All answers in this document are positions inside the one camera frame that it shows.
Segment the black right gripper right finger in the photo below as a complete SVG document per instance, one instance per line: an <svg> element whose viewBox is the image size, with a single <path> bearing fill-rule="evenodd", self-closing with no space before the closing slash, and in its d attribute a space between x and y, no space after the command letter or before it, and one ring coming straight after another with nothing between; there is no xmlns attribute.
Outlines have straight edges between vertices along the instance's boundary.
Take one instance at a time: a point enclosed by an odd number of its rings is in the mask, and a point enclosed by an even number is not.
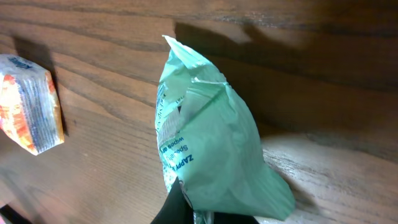
<svg viewBox="0 0 398 224"><path fill-rule="evenodd" d="M214 224L259 224L259 222L252 216L216 212Z"/></svg>

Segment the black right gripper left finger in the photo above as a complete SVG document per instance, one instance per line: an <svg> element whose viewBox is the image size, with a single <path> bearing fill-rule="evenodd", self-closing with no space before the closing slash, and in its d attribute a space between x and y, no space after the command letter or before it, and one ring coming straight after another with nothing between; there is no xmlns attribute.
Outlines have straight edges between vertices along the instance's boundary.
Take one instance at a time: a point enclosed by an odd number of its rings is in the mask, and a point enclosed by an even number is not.
<svg viewBox="0 0 398 224"><path fill-rule="evenodd" d="M193 224L193 210L187 203L178 177L155 218L150 224Z"/></svg>

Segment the green flushable wipes pack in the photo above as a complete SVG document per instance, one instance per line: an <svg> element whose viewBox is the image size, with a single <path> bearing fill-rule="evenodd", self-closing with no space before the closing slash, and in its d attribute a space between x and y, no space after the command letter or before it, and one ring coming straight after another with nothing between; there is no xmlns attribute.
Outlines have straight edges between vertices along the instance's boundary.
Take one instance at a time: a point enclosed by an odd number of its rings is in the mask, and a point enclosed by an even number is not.
<svg viewBox="0 0 398 224"><path fill-rule="evenodd" d="M256 122L225 76L173 37L155 107L167 188L176 184L194 223L217 213L284 221L295 209L288 183L265 162Z"/></svg>

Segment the orange tissue pack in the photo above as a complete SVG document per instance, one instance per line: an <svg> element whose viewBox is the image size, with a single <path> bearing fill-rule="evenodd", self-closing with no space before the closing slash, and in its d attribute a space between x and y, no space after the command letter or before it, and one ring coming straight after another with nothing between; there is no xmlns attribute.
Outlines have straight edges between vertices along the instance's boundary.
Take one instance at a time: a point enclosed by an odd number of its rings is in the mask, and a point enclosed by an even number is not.
<svg viewBox="0 0 398 224"><path fill-rule="evenodd" d="M1 55L1 130L35 156L65 141L51 73L13 54Z"/></svg>

